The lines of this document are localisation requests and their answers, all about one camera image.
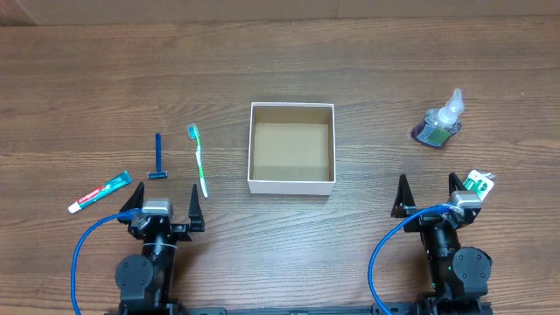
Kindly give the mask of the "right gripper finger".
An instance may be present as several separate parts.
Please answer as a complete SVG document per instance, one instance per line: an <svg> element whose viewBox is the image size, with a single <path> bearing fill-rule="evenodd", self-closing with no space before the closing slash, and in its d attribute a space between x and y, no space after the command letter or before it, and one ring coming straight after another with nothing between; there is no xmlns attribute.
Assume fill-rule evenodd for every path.
<svg viewBox="0 0 560 315"><path fill-rule="evenodd" d="M414 201L407 177L405 174L401 174L399 177L397 194L395 197L393 208L412 209L415 207L416 202Z"/></svg>
<svg viewBox="0 0 560 315"><path fill-rule="evenodd" d="M460 180L458 175L455 172L451 172L448 178L448 191L449 195L452 195L456 191L466 191L467 188Z"/></svg>

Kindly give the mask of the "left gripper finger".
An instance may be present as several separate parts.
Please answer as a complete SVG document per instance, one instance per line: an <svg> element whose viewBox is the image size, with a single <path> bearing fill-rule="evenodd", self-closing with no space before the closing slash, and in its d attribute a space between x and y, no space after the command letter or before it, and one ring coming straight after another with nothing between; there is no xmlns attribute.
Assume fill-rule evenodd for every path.
<svg viewBox="0 0 560 315"><path fill-rule="evenodd" d="M196 184L192 185L192 193L189 204L188 217L192 224L204 224L204 217L200 208L200 200L198 195L198 187Z"/></svg>
<svg viewBox="0 0 560 315"><path fill-rule="evenodd" d="M120 209L120 213L128 212L132 209L142 208L144 205L144 190L144 182L140 182L137 185L136 190Z"/></svg>

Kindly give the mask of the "green toothpaste tube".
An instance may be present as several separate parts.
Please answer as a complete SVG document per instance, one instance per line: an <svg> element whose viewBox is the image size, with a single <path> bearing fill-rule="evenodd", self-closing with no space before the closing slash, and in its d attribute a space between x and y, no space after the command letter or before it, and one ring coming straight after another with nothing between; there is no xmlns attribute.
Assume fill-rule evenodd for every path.
<svg viewBox="0 0 560 315"><path fill-rule="evenodd" d="M75 214L80 210L83 210L84 208L94 204L98 200L110 195L111 193L114 193L115 191L131 183L132 177L130 176L130 174L127 171L123 171L105 184L95 188L92 192L77 199L71 206L67 208L67 210L70 214Z"/></svg>

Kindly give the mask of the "green dental floss pack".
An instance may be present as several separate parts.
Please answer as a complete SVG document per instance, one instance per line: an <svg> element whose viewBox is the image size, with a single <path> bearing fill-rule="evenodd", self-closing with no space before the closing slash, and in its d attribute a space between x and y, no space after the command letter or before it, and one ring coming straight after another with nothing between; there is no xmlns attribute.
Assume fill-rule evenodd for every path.
<svg viewBox="0 0 560 315"><path fill-rule="evenodd" d="M481 201L484 201L494 188L494 178L495 175L491 172L472 170L467 174L463 185L468 191L475 192Z"/></svg>

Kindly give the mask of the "blue disposable razor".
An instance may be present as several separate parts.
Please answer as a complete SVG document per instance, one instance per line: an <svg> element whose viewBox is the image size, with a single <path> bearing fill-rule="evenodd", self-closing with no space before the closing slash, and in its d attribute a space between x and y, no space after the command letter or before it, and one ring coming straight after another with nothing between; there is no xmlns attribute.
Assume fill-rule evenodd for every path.
<svg viewBox="0 0 560 315"><path fill-rule="evenodd" d="M155 135L155 166L156 170L147 174L148 179L166 179L168 172L162 170L162 142L161 135Z"/></svg>

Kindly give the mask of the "clear soap pump bottle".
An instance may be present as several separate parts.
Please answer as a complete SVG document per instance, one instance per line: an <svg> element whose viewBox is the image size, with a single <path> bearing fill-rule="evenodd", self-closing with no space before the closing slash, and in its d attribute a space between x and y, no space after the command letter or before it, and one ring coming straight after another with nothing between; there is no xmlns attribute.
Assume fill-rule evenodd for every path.
<svg viewBox="0 0 560 315"><path fill-rule="evenodd" d="M423 120L411 131L411 137L422 145L443 149L462 129L461 114L465 109L462 90L455 88L442 108L429 109Z"/></svg>

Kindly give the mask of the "green white toothbrush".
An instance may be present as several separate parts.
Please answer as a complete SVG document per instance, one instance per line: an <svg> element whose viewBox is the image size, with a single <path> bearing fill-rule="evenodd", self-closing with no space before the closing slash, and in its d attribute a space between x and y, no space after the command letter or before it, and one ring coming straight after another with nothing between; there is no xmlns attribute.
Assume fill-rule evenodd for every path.
<svg viewBox="0 0 560 315"><path fill-rule="evenodd" d="M205 178L205 174L204 174L202 156L201 156L202 145L201 145L201 141L200 141L200 132L199 132L198 126L196 125L195 122L188 125L187 133L188 133L189 138L194 140L196 142L196 145L197 145L196 151L195 151L195 157L196 157L197 166L198 166L198 170L199 170L199 182L200 182L200 187L201 187L202 194L203 194L204 198L207 199L208 198L208 191L207 191L207 182L206 182L206 178Z"/></svg>

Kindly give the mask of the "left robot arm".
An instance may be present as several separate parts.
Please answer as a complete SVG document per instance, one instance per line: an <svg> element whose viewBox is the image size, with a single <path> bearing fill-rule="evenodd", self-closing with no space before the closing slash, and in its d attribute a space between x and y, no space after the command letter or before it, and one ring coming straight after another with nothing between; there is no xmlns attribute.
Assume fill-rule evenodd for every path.
<svg viewBox="0 0 560 315"><path fill-rule="evenodd" d="M171 298L178 242L189 242L192 234L205 230L198 188L192 186L188 223L172 221L169 199L146 199L139 183L119 211L131 236L143 243L139 255L129 255L115 269L120 290L119 314L185 314L185 307Z"/></svg>

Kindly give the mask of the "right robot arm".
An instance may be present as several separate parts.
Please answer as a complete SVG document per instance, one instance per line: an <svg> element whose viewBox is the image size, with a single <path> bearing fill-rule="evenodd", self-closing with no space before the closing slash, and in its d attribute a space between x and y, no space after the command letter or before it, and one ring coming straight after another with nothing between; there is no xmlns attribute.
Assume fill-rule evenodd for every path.
<svg viewBox="0 0 560 315"><path fill-rule="evenodd" d="M406 312L416 315L491 314L491 306L482 303L481 298L488 292L492 259L479 248L461 246L457 234L458 229L474 222L482 201L452 173L448 203L457 209L445 214L423 214L403 228L406 233L420 234L432 281L432 291L419 294Z"/></svg>

